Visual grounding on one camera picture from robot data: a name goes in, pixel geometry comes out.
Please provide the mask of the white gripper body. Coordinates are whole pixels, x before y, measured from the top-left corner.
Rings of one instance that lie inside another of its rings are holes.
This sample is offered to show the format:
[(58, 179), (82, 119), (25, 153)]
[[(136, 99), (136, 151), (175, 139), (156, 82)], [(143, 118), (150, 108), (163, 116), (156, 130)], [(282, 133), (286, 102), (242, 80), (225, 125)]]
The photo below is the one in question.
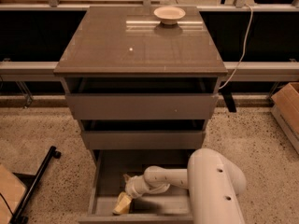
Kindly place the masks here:
[(132, 176), (132, 179), (125, 183), (125, 192), (132, 198), (137, 199), (148, 193), (150, 186), (146, 183), (142, 175)]

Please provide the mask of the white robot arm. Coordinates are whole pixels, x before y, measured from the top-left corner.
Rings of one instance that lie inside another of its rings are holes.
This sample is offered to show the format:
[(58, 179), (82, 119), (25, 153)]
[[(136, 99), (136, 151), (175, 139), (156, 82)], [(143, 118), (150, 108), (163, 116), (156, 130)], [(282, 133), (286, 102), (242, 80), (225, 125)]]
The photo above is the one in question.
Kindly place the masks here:
[(194, 224), (245, 224), (237, 196), (246, 189), (242, 170), (219, 152), (201, 148), (193, 152), (185, 169), (148, 167), (142, 175), (126, 175), (125, 191), (113, 209), (126, 214), (133, 199), (160, 194), (175, 186), (190, 194)]

